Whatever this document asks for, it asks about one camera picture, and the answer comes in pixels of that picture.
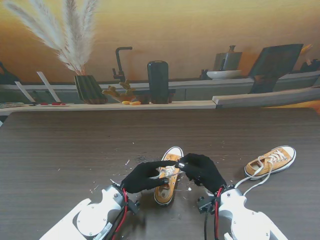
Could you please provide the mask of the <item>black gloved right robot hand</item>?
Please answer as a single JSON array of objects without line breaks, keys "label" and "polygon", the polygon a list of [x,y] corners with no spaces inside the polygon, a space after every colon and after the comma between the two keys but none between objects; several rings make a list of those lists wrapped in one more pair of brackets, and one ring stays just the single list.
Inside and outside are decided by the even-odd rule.
[{"label": "black gloved right robot hand", "polygon": [[227,185],[215,163],[203,154],[188,153],[175,167],[185,172],[189,180],[194,181],[197,186],[202,185],[213,194]]}]

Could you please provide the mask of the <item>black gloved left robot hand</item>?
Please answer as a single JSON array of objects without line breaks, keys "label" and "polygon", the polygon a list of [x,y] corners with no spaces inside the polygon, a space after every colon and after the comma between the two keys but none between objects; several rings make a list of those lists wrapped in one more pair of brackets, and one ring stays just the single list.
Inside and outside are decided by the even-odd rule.
[{"label": "black gloved left robot hand", "polygon": [[168,184],[169,179],[166,177],[157,179],[153,179],[152,177],[160,174],[158,168],[174,165],[175,161],[172,160],[142,162],[122,180],[120,188],[125,189],[130,194],[134,194]]}]

